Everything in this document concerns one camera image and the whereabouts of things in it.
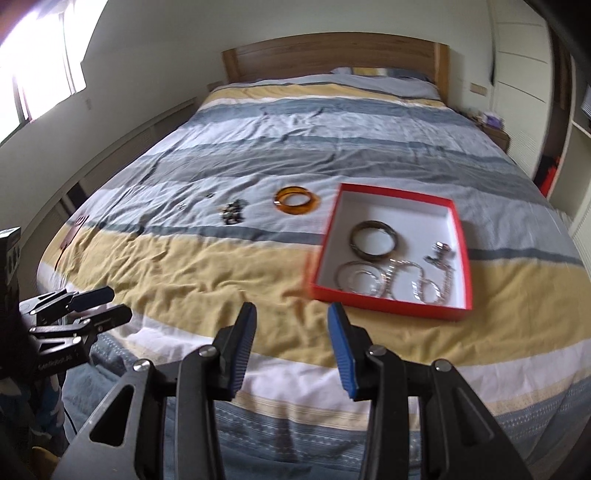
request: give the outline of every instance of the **jewelry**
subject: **jewelry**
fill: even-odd
[[[228,203],[221,211],[220,216],[226,225],[236,225],[242,223],[242,209],[247,205],[244,200],[234,200]]]
[[[423,259],[425,262],[430,263],[431,265],[437,267],[440,270],[445,272],[445,277],[443,279],[443,289],[440,291],[438,286],[435,282],[431,280],[426,280],[424,283],[430,283],[433,288],[435,288],[436,299],[432,302],[427,302],[424,299],[424,289],[420,290],[420,298],[422,302],[432,304],[432,305],[441,305],[447,301],[447,297],[449,296],[449,291],[452,286],[452,268],[449,264],[445,263],[445,256],[452,251],[452,248],[448,244],[444,244],[443,242],[435,242],[433,245],[433,253],[435,254],[434,257],[430,257],[427,255]]]
[[[435,265],[437,268],[441,268],[443,263],[443,258],[452,251],[452,248],[448,244],[444,244],[443,242],[435,242],[433,245],[433,253],[435,253],[434,257],[429,257],[428,255],[424,257],[425,262],[430,263],[431,265]]]
[[[418,268],[418,281],[411,282],[413,287],[413,296],[418,300],[427,305],[442,305],[447,301],[447,297],[449,295],[449,290],[451,286],[451,270],[452,268],[449,265],[441,264],[442,266],[439,267],[442,270],[445,270],[446,276],[443,283],[443,289],[440,289],[439,286],[433,281],[425,277],[425,270],[419,264],[415,262],[411,262],[409,260],[396,260],[390,259],[390,266],[386,271],[386,278],[387,278],[387,287],[386,290],[393,300],[396,298],[394,297],[394,293],[392,292],[392,280],[394,278],[394,274],[396,273],[397,267],[415,267]],[[425,300],[425,286],[431,285],[435,290],[435,300],[427,301]]]
[[[304,195],[308,197],[308,199],[304,203],[300,203],[298,205],[288,205],[285,202],[287,197],[297,194]],[[303,213],[309,213],[314,210],[318,204],[318,197],[304,187],[284,187],[275,194],[273,203],[275,203],[275,207],[277,207],[277,209],[283,213],[289,213],[290,215],[302,215]]]
[[[340,275],[345,268],[355,267],[355,266],[358,266],[360,268],[355,270],[353,272],[353,274],[349,277],[348,289],[345,290],[341,285]],[[357,290],[355,290],[354,286],[352,285],[353,279],[357,275],[361,275],[361,274],[369,275],[370,277],[372,277],[374,279],[375,285],[372,287],[372,289],[369,293],[357,291]],[[388,281],[387,275],[383,271],[383,269],[381,269],[377,265],[373,265],[370,262],[364,262],[364,261],[360,261],[360,260],[354,260],[352,262],[347,262],[345,264],[340,265],[339,268],[336,269],[334,280],[335,280],[335,285],[337,286],[337,288],[340,291],[349,291],[351,293],[356,293],[359,295],[369,295],[371,297],[377,297],[377,298],[380,298],[384,295],[384,292],[386,290],[387,281]]]
[[[357,245],[357,243],[355,243],[355,235],[357,235],[362,230],[369,229],[380,230],[384,232],[386,235],[388,235],[392,240],[392,248],[388,252],[378,255],[370,254],[364,251],[359,245]],[[396,250],[397,245],[398,238],[394,229],[383,222],[378,222],[377,220],[367,220],[365,222],[358,223],[353,227],[351,233],[349,234],[349,246],[351,247],[353,253],[362,260],[366,260],[369,262],[375,262],[390,258],[391,254],[394,252],[394,250]]]
[[[418,273],[418,277],[419,277],[420,281],[422,281],[425,278],[425,271],[423,270],[423,268],[421,267],[421,265],[419,265],[419,264],[417,264],[415,262],[411,262],[409,260],[396,260],[395,258],[391,258],[390,259],[390,266],[386,270],[386,279],[387,279],[386,290],[387,290],[388,295],[390,296],[390,298],[392,300],[396,300],[396,297],[394,297],[394,293],[392,292],[392,285],[393,285],[393,279],[394,279],[394,275],[396,273],[397,267],[415,267],[415,268],[418,268],[418,272],[419,272]],[[421,300],[421,296],[420,296],[420,292],[418,290],[417,283],[416,282],[411,282],[411,285],[413,286],[413,295],[414,295],[414,297],[417,300]]]

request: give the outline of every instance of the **screw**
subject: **screw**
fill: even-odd
[[[387,351],[387,348],[382,345],[372,345],[368,350],[369,354],[373,356],[385,355]]]
[[[449,372],[452,369],[452,365],[447,360],[440,358],[435,360],[435,370],[438,372]]]
[[[199,356],[203,356],[205,358],[211,358],[217,355],[217,348],[213,345],[203,345],[199,347]]]
[[[150,368],[151,364],[152,362],[150,362],[150,360],[148,360],[147,358],[140,358],[139,360],[135,361],[134,370],[136,372],[143,372],[144,370]]]

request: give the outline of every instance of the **white cabinet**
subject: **white cabinet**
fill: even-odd
[[[571,65],[569,127],[548,200],[573,219],[569,233],[591,275],[591,129],[589,119],[581,110],[587,81],[574,60]]]
[[[505,120],[509,156],[533,179],[544,148],[553,95],[545,20],[523,0],[489,0],[495,39],[492,108]]]

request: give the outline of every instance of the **bed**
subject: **bed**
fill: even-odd
[[[239,47],[223,60],[231,83],[98,190],[43,256],[42,291],[108,284],[134,312],[100,337],[94,366],[69,372],[63,398],[74,422],[135,359],[178,360],[251,301],[259,326],[243,389],[217,405],[228,478],[356,478],[369,406],[340,385],[327,305],[309,297],[306,277],[338,185],[374,184],[454,200],[474,307],[457,323],[347,308],[351,322],[406,360],[451,360],[534,476],[548,478],[591,414],[591,283],[533,183],[446,107],[448,47],[327,33]],[[423,82],[330,74],[342,66],[416,70],[439,94]],[[273,196],[291,184],[315,192],[318,208],[279,212]],[[235,199],[246,202],[245,220],[226,226],[219,208]],[[418,410],[409,402],[418,478]]]

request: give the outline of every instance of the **wooden nightstand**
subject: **wooden nightstand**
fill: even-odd
[[[511,144],[511,137],[506,132],[496,128],[491,128],[487,125],[481,124],[480,122],[477,122],[476,126],[486,133],[488,138],[498,145],[503,152],[507,153],[507,150],[509,150],[509,145]]]

